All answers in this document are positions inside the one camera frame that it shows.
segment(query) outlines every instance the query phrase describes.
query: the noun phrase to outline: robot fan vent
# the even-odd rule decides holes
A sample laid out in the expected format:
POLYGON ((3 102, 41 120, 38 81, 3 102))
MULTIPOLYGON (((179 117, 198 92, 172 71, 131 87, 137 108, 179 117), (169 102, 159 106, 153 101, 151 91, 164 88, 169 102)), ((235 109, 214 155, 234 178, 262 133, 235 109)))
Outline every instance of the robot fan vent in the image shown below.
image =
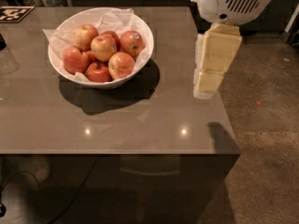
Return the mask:
POLYGON ((227 8, 232 12, 250 13, 259 6, 259 0, 226 0, 227 8))

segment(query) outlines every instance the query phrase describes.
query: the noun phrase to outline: gray table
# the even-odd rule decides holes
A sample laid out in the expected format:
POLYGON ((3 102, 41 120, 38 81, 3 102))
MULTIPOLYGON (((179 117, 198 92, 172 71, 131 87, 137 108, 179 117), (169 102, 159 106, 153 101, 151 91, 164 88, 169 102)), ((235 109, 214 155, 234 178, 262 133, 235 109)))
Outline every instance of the gray table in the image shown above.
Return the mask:
MULTIPOLYGON (((78 187, 78 170, 93 161, 90 154, 99 155, 100 175, 90 181, 90 191, 116 190, 118 207, 133 208, 138 223, 195 223, 240 151, 220 95, 206 101, 192 96, 197 32, 189 9, 134 8, 154 34, 154 52, 134 79, 109 91, 67 81, 50 64, 42 29, 85 9, 35 8, 20 23, 0 24, 19 64, 0 104, 0 153, 55 154, 47 156, 56 172, 49 187, 78 187)), ((60 206, 53 196, 33 203, 37 213, 51 210, 53 217, 53 206, 56 214, 67 206, 63 200, 69 198, 62 197, 60 206)), ((96 219, 123 221, 110 217, 96 219)))
POLYGON ((238 154, 221 97, 192 96, 196 28, 187 7, 136 7, 155 48, 116 90, 84 89, 51 67, 42 29, 87 7, 38 8, 0 24, 19 69, 0 108, 3 154, 238 154))

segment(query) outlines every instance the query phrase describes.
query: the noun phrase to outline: table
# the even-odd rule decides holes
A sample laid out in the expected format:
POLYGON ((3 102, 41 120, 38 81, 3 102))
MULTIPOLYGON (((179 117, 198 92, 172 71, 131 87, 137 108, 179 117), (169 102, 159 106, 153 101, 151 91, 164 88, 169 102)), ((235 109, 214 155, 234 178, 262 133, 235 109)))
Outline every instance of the table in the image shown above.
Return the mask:
MULTIPOLYGON (((178 187, 198 189, 195 184, 205 183, 200 193, 210 198, 217 187, 211 182, 225 178, 240 150, 219 93, 211 100, 192 96, 197 31, 191 12, 187 7, 134 7, 154 35, 153 54, 135 78, 101 91, 55 72, 42 31, 89 8, 36 7, 20 23, 0 24, 19 65, 11 74, 9 96, 0 104, 0 153, 111 155, 120 157, 117 166, 128 176, 185 176, 178 187), (196 165, 205 171, 195 178, 198 182, 187 183, 196 165)), ((163 181, 163 189, 172 182, 163 181)))

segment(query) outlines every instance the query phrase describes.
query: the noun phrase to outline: cable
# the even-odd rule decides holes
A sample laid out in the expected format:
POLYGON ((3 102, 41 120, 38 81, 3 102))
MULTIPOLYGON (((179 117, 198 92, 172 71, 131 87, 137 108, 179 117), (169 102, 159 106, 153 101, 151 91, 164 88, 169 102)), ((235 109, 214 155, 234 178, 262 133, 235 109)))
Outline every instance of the cable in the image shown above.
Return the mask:
POLYGON ((96 163, 99 161, 100 158, 97 158, 95 160, 95 162, 93 163, 92 168, 90 169, 90 171, 86 174, 85 178, 83 179, 82 183, 80 184, 75 196, 72 198, 72 200, 69 202, 68 206, 57 216, 55 217, 53 220, 51 220, 50 222, 47 222, 47 224, 53 224, 55 223, 55 221, 57 221, 58 219, 60 219, 65 213, 66 211, 71 207, 71 205, 73 204, 73 202, 76 200, 76 198, 78 197, 78 194, 80 193, 80 191, 82 190, 82 188, 84 187, 86 181, 88 180, 88 178, 90 177, 96 163))
POLYGON ((0 195, 2 194, 4 188, 7 186, 7 184, 16 176, 16 175, 19 175, 21 173, 26 173, 28 175, 31 175, 31 177, 36 181, 37 185, 38 185, 38 188, 40 189, 40 185, 39 185, 39 182, 37 181, 36 177, 29 171, 25 171, 25 170, 21 170, 21 171, 18 171, 17 173, 15 173, 13 176, 11 176, 7 182, 3 185, 3 187, 1 188, 0 190, 0 195))
POLYGON ((7 180, 7 182, 6 182, 4 185, 1 184, 2 188, 0 189, 0 217, 3 217, 3 216, 6 214, 6 212, 7 212, 7 208, 2 204, 2 192, 3 192, 3 190, 5 189, 5 187, 7 186, 7 184, 8 184, 11 180, 12 180, 16 175, 19 175, 19 174, 21 174, 21 173, 26 173, 26 174, 29 174, 30 176, 32 176, 32 177, 34 178, 34 180, 36 181, 36 183, 37 183, 37 185, 38 185, 38 188, 39 188, 39 190, 40 190, 39 183, 38 183, 36 177, 35 177, 31 172, 22 170, 22 171, 18 171, 17 173, 15 173, 13 176, 11 176, 11 177, 7 180))

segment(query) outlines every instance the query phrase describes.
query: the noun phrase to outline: concrete floor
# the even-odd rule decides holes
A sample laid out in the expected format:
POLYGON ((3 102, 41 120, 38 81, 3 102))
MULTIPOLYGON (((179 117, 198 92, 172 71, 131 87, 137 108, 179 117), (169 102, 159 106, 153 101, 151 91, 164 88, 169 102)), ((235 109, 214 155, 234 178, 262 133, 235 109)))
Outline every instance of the concrete floor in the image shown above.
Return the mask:
POLYGON ((220 88, 241 156, 199 223, 299 223, 298 89, 294 48, 275 35, 244 40, 220 88))

